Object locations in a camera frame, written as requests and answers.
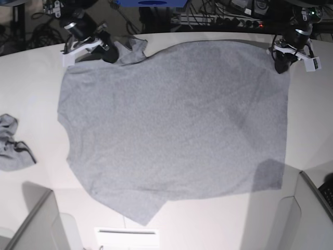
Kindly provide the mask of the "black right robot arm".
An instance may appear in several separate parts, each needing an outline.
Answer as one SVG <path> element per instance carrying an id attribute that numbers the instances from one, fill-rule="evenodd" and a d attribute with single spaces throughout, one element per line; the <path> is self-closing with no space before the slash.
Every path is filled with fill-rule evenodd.
<path id="1" fill-rule="evenodd" d="M 59 21 L 61 28 L 69 33 L 62 50 L 62 64 L 75 64 L 78 54 L 86 51 L 107 63 L 119 58 L 118 48 L 106 31 L 106 23 L 97 24 L 85 9 L 96 1 L 43 1 L 44 13 Z"/>

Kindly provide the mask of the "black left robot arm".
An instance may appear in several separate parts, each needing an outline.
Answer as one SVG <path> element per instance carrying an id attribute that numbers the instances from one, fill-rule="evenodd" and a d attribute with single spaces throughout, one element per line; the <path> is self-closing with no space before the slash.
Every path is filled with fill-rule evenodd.
<path id="1" fill-rule="evenodd" d="M 302 7 L 290 20 L 291 25 L 277 39 L 274 36 L 271 47 L 267 50 L 273 61 L 277 73 L 282 74 L 289 70 L 290 66 L 303 61 L 307 72 L 321 69 L 320 58 L 314 55 L 310 36 L 313 24 L 319 23 L 323 17 L 323 8 Z"/>

